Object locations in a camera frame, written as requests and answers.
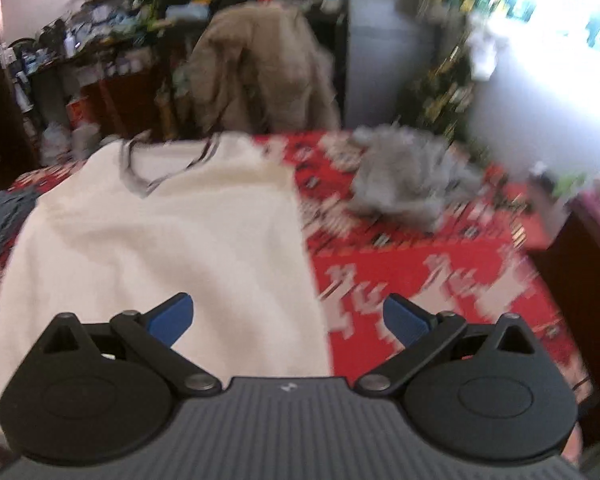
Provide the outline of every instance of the blue gripper pad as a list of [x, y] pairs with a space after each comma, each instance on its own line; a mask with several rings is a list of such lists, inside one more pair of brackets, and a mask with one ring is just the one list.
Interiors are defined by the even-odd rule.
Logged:
[[147, 332], [171, 347], [193, 322], [193, 300], [189, 294], [180, 292], [146, 316]]
[[382, 304], [384, 325], [405, 348], [427, 335], [438, 324], [433, 314], [398, 294], [390, 294]]

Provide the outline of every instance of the gray fluffy cloth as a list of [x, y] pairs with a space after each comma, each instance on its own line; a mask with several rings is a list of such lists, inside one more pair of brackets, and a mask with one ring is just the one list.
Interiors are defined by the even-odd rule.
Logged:
[[451, 203], [467, 202], [482, 187], [480, 171], [429, 132], [379, 126], [358, 128], [352, 140], [368, 146], [351, 190], [349, 208], [360, 214], [382, 213], [435, 232]]

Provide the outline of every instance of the metal pivot screw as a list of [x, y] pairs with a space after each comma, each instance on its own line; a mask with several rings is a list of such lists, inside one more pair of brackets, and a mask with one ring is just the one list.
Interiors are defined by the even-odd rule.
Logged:
[[296, 383], [283, 384], [282, 386], [280, 386], [280, 389], [283, 392], [291, 393], [298, 389], [298, 385]]
[[216, 379], [209, 374], [193, 374], [184, 379], [184, 385], [195, 392], [205, 392], [216, 386]]
[[391, 381], [384, 375], [369, 374], [360, 379], [360, 386], [368, 392], [382, 392], [391, 386]]

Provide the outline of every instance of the bottle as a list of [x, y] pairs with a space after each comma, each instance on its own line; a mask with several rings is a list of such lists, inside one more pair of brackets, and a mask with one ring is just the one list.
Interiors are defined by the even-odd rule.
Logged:
[[67, 57], [75, 56], [75, 36], [69, 30], [64, 38], [64, 50]]
[[27, 75], [33, 74], [38, 69], [38, 60], [36, 59], [36, 56], [30, 52], [26, 52], [23, 59]]

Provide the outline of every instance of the white container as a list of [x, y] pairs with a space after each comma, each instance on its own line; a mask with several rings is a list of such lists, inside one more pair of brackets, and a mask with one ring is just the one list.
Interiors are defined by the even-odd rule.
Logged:
[[64, 38], [64, 51], [67, 57], [75, 56], [75, 36], [69, 31]]

